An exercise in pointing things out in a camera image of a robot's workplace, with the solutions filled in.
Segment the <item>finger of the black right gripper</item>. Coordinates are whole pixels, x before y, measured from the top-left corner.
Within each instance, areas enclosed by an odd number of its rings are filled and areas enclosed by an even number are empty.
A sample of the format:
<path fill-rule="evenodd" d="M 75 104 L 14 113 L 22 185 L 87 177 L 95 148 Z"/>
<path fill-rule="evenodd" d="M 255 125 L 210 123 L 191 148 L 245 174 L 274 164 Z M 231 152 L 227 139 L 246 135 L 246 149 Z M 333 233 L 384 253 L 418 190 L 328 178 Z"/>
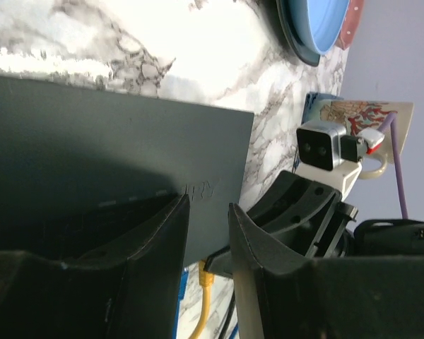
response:
<path fill-rule="evenodd" d="M 282 237 L 273 236 L 257 226 L 236 203 L 229 205 L 230 244 L 213 254 L 206 269 L 219 275 L 237 277 L 244 271 L 265 270 L 274 273 L 295 270 L 315 257 L 314 243 L 326 226 L 316 232 L 296 230 Z"/>
<path fill-rule="evenodd" d="M 279 173 L 267 192 L 247 214 L 265 232 L 282 237 L 288 232 L 316 232 L 341 221 L 341 193 L 292 172 Z"/>

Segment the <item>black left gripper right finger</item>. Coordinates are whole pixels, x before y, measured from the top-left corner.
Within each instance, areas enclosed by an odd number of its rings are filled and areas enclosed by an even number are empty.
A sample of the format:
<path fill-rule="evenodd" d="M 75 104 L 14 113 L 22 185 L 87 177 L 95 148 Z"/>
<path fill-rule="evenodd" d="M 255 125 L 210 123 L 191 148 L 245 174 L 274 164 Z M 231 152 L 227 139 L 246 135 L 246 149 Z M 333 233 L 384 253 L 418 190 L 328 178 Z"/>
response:
<path fill-rule="evenodd" d="M 241 338 L 424 338 L 424 256 L 314 258 L 233 280 Z"/>

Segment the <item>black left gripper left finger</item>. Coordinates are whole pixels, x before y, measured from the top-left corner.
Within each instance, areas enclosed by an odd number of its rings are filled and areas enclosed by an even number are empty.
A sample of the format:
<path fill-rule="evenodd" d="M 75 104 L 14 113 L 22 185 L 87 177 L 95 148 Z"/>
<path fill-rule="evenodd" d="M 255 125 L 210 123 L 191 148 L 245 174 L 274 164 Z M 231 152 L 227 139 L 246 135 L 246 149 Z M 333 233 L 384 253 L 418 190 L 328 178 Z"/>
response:
<path fill-rule="evenodd" d="M 0 338 L 171 338 L 190 201 L 0 229 Z"/>

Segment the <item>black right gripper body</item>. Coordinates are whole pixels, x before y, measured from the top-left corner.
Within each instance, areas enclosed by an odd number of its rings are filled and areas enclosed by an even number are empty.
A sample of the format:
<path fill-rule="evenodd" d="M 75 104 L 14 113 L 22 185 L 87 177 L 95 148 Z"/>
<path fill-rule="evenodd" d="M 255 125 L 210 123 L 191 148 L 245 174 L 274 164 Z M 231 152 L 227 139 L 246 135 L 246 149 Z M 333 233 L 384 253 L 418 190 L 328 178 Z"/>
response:
<path fill-rule="evenodd" d="M 424 256 L 424 221 L 365 220 L 349 232 L 346 225 L 357 213 L 347 203 L 337 205 L 321 239 L 314 243 L 315 257 Z"/>

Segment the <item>black network switch box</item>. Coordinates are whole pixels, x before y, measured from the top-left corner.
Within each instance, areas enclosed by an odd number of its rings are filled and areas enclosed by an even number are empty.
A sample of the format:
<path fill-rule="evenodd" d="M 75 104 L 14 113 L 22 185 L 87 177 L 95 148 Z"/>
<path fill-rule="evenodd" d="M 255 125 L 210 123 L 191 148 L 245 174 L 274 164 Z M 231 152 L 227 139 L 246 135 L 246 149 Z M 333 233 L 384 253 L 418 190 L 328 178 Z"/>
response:
<path fill-rule="evenodd" d="M 0 248 L 49 258 L 122 231 L 97 216 L 148 198 L 191 203 L 184 264 L 224 247 L 254 115 L 0 76 Z"/>

